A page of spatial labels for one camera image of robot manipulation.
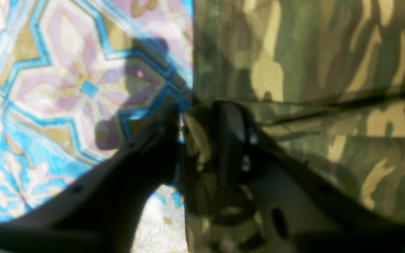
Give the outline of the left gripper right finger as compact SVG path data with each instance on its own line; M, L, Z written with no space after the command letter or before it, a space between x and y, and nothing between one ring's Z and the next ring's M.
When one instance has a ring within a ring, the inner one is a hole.
M371 213L281 150L247 110L215 102L218 178L245 186L272 253L405 253L405 224Z

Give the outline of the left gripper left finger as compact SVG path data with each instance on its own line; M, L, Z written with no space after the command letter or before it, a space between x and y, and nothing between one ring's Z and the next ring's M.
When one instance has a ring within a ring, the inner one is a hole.
M153 192L174 181L179 106L29 213L0 223L0 253L127 253Z

